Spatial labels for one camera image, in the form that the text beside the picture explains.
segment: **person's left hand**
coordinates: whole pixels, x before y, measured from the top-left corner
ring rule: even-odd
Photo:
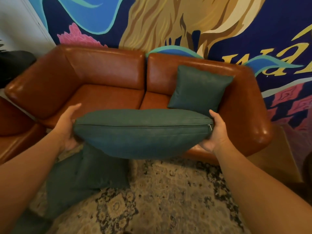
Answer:
[[[69,106],[68,109],[60,116],[55,128],[52,130],[52,132],[57,133],[63,140],[61,148],[62,151],[69,151],[79,145],[73,136],[73,124],[75,120],[71,117],[73,113],[80,108],[80,106],[81,104]]]

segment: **person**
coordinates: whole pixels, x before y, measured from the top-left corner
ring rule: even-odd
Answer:
[[[11,230],[45,181],[57,156],[78,145],[71,117],[80,106],[70,106],[46,137],[0,166],[1,234]],[[215,127],[209,140],[200,145],[217,157],[251,233],[311,233],[312,207],[246,159],[229,140],[220,115],[209,112]]]

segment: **brown leather chair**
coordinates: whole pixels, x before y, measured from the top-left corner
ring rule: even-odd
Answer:
[[[167,108],[176,87],[178,65],[234,76],[224,92],[219,114],[227,125],[230,140],[242,154],[252,155],[271,142],[271,122],[255,75],[246,66],[152,53],[148,57],[147,91],[140,109]],[[218,164],[216,157],[199,145],[190,149],[185,157]]]
[[[5,93],[40,123],[53,128],[66,108],[76,103],[82,103],[76,118],[103,109],[167,108],[180,64],[235,76],[219,110],[230,139],[245,156],[270,143],[271,123],[255,76],[239,65],[150,54],[145,77],[141,51],[59,45],[13,80]],[[216,157],[199,146],[185,156],[217,164]]]
[[[45,136],[45,127],[0,97],[0,164],[17,156]]]

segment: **forearm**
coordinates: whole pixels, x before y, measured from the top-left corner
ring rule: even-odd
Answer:
[[[51,131],[34,146],[0,166],[0,233],[21,215],[62,151],[62,137]]]
[[[216,148],[224,178],[253,234],[310,233],[312,208],[246,159],[230,141]]]

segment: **pillow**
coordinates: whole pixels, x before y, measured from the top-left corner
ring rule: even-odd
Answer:
[[[52,226],[52,220],[38,216],[26,209],[17,220],[10,234],[45,234]]]
[[[180,65],[177,68],[177,87],[168,108],[191,110],[211,117],[209,109],[218,111],[225,88],[232,80],[232,76]]]
[[[100,110],[76,119],[74,132],[113,157],[163,159],[197,145],[211,134],[212,124],[188,110]]]
[[[85,143],[74,187],[86,189],[129,188],[128,163],[127,159],[108,156],[101,150]]]
[[[54,219],[72,205],[99,192],[99,190],[72,188],[81,160],[82,151],[53,166],[46,181],[48,201],[46,217]]]

